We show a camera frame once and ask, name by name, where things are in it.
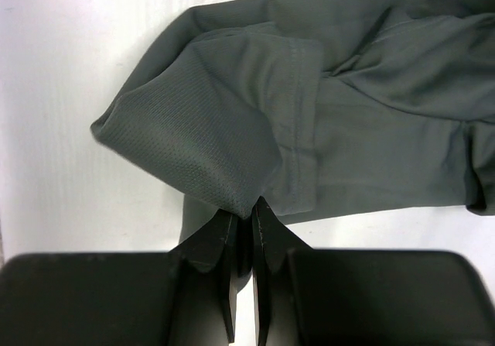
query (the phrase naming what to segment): dark gray garment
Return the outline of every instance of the dark gray garment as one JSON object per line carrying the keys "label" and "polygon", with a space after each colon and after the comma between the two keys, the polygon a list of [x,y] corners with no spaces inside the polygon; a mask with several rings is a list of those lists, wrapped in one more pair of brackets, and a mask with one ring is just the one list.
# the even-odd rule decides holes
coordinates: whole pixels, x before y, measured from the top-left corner
{"label": "dark gray garment", "polygon": [[495,214],[495,0],[192,8],[91,128],[205,211]]}

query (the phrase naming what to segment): white surface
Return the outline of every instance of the white surface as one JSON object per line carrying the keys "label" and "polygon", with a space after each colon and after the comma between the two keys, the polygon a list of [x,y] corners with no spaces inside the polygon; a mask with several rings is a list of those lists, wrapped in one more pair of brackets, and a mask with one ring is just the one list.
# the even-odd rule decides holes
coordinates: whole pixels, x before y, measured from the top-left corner
{"label": "white surface", "polygon": [[[91,137],[139,57],[181,11],[223,0],[0,0],[0,219],[22,252],[160,250],[179,236],[182,195]],[[318,246],[446,248],[495,293],[494,218],[422,208],[292,229]],[[251,291],[236,344],[254,344]]]}

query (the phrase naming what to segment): gray cloth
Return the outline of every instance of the gray cloth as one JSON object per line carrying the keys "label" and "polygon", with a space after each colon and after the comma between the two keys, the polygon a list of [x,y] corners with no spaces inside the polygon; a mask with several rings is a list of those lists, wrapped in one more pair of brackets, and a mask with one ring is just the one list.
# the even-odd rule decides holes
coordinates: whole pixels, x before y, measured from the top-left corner
{"label": "gray cloth", "polygon": [[495,0],[192,8],[91,129],[243,218],[260,195],[285,222],[456,204],[495,214]]}

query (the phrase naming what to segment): gray fabric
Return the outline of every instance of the gray fabric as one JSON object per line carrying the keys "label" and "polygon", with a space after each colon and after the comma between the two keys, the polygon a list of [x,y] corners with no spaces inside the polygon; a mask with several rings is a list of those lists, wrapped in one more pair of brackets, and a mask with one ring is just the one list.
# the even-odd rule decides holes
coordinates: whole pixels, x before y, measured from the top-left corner
{"label": "gray fabric", "polygon": [[190,9],[92,130],[241,217],[260,195],[287,223],[456,204],[495,214],[495,0]]}

